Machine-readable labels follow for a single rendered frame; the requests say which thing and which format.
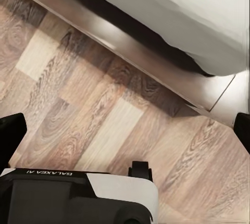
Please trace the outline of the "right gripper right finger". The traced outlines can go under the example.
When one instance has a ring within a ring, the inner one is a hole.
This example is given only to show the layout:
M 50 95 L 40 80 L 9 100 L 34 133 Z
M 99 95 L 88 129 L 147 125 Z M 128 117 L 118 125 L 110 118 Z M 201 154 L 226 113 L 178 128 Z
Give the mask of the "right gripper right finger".
M 238 113 L 233 131 L 250 155 L 250 114 Z

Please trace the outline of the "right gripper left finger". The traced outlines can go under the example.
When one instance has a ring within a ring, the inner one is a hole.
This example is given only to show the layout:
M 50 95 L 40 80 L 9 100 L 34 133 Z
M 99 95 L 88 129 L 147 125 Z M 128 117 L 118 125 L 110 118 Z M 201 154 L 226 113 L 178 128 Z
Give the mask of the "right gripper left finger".
M 0 175 L 7 168 L 26 133 L 27 125 L 23 113 L 0 118 Z

